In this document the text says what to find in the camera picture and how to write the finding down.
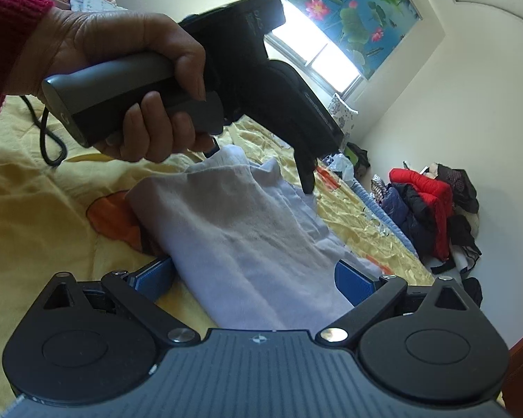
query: patterned pillow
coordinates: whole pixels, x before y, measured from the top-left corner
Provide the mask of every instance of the patterned pillow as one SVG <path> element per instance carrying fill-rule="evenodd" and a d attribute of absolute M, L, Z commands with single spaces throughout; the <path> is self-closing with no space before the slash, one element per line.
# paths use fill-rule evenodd
<path fill-rule="evenodd" d="M 347 142 L 349 141 L 349 138 L 354 132 L 355 119 L 358 115 L 358 112 L 344 103 L 337 93 L 333 95 L 327 110 L 335 122 L 337 122 L 337 125 L 341 128 L 341 130 L 343 130 L 344 139 L 339 148 L 339 151 L 343 152 Z"/>

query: yellow bedsheet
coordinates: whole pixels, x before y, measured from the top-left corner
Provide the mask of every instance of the yellow bedsheet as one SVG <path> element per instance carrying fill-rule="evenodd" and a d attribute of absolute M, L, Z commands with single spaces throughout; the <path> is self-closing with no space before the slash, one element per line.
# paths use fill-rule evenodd
<path fill-rule="evenodd" d="M 42 105 L 32 99 L 37 114 Z M 96 280 L 113 269 L 136 270 L 151 260 L 125 243 L 96 234 L 85 211 L 96 198 L 131 188 L 152 173 L 172 173 L 201 160 L 175 155 L 162 165 L 128 164 L 79 147 L 51 118 L 49 127 L 68 144 L 68 161 L 51 170 L 40 158 L 38 130 L 25 104 L 9 97 L 0 115 L 0 360 L 17 323 L 45 283 L 57 271 L 78 280 Z M 298 183 L 292 151 L 248 118 L 228 128 L 220 143 L 235 143 L 256 162 L 276 156 L 283 176 Z M 50 156 L 56 152 L 48 145 Z M 331 192 L 317 178 L 318 214 L 356 253 L 388 265 L 410 284 L 432 278 L 393 236 L 380 235 L 364 216 L 364 205 L 345 185 Z M 185 286 L 177 283 L 159 305 L 200 333 L 215 323 Z M 13 399 L 0 362 L 0 411 Z"/>

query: white cloth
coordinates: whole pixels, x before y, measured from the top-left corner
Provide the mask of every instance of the white cloth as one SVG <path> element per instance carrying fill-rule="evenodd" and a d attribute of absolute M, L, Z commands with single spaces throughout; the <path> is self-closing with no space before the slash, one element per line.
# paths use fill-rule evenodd
<path fill-rule="evenodd" d="M 70 0 L 72 11 L 83 13 L 101 13 L 104 11 L 125 11 L 126 8 L 116 6 L 107 0 Z"/>
<path fill-rule="evenodd" d="M 237 146 L 185 173 L 144 179 L 127 200 L 225 328 L 315 334 L 352 308 L 335 287 L 339 259 L 381 274 L 350 253 L 275 159 L 252 164 Z"/>

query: ribbed black surface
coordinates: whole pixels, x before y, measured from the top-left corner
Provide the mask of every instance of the ribbed black surface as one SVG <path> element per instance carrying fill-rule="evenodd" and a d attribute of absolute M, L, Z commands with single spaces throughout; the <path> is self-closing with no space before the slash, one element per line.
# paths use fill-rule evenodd
<path fill-rule="evenodd" d="M 371 384 L 349 352 L 319 347 L 306 332 L 229 330 L 213 330 L 207 341 L 199 346 L 172 349 L 148 381 L 115 400 L 63 409 L 24 399 L 4 416 L 508 417 L 495 403 L 447 411 L 426 410 L 400 402 Z"/>

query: window curtain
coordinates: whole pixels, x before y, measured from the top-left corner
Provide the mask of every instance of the window curtain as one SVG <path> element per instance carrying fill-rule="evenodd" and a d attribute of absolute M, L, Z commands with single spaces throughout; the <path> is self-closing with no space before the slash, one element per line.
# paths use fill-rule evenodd
<path fill-rule="evenodd" d="M 409 0 L 288 0 L 370 78 L 420 19 Z"/>

